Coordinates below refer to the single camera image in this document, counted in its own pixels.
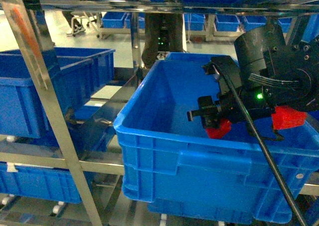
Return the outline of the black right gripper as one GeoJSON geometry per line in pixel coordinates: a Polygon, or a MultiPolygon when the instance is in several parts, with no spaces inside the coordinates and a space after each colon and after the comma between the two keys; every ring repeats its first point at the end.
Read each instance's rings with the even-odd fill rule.
{"type": "Polygon", "coordinates": [[[230,56],[211,57],[203,70],[218,82],[217,100],[199,97],[188,120],[200,117],[204,129],[217,128],[222,118],[233,125],[245,121],[240,110],[244,105],[253,120],[272,120],[276,140],[283,139],[280,130],[303,125],[306,114],[319,109],[318,44],[274,46],[260,61],[260,67],[255,62],[239,67],[230,56]]]}

